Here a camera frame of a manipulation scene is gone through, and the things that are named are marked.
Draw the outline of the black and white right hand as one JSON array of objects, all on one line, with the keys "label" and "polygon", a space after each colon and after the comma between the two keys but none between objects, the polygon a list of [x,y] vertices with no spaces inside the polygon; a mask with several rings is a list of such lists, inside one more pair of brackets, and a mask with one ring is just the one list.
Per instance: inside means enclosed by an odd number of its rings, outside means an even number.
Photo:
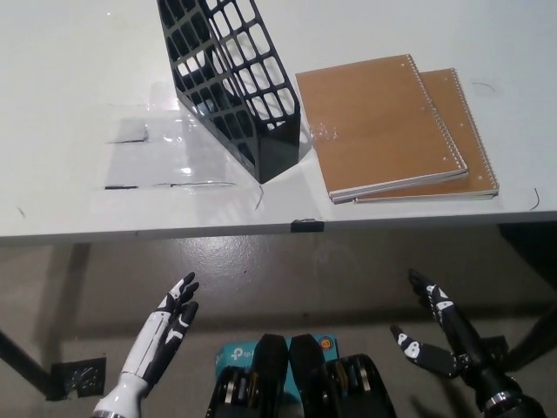
[{"label": "black and white right hand", "polygon": [[475,392],[481,410],[499,393],[519,395],[518,383],[497,365],[475,327],[440,285],[414,269],[408,271],[408,281],[420,305],[439,324],[450,348],[416,340],[392,324],[391,333],[406,359],[439,377],[460,377]]}]

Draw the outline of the white and black left hand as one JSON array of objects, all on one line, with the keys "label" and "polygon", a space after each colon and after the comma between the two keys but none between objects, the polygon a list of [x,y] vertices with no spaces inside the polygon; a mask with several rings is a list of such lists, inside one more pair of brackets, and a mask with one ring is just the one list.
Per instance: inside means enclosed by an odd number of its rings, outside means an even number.
[{"label": "white and black left hand", "polygon": [[150,313],[121,369],[116,386],[94,407],[92,417],[140,417],[142,403],[158,384],[191,328],[199,283],[190,272]]}]

